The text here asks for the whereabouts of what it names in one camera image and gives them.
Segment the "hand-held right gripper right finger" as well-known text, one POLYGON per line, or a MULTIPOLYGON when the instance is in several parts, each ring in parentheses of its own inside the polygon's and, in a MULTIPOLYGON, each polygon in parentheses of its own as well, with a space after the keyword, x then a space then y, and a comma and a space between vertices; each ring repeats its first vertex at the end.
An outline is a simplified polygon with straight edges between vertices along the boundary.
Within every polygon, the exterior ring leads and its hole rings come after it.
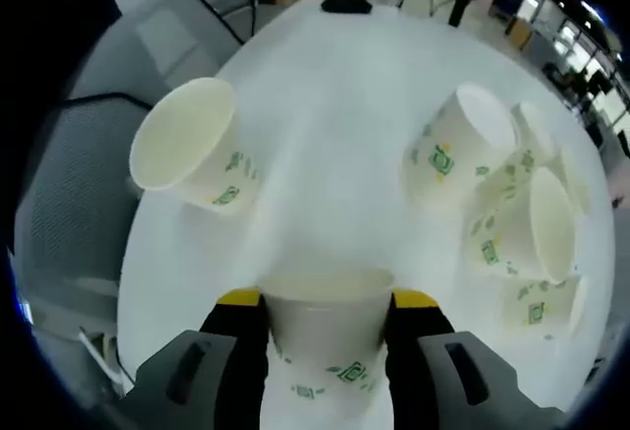
POLYGON ((385 364, 395 429, 557 429, 563 412, 521 392, 516 370, 429 295, 392 293, 385 364))

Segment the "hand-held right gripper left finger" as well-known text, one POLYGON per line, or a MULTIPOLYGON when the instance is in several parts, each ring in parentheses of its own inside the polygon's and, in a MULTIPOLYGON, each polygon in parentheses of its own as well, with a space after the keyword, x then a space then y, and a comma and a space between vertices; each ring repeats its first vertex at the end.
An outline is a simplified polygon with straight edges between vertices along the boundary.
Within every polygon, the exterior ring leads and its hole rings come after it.
POLYGON ((137 370, 122 414, 135 429, 258 429, 269 373, 270 319, 262 292, 223 295, 137 370))

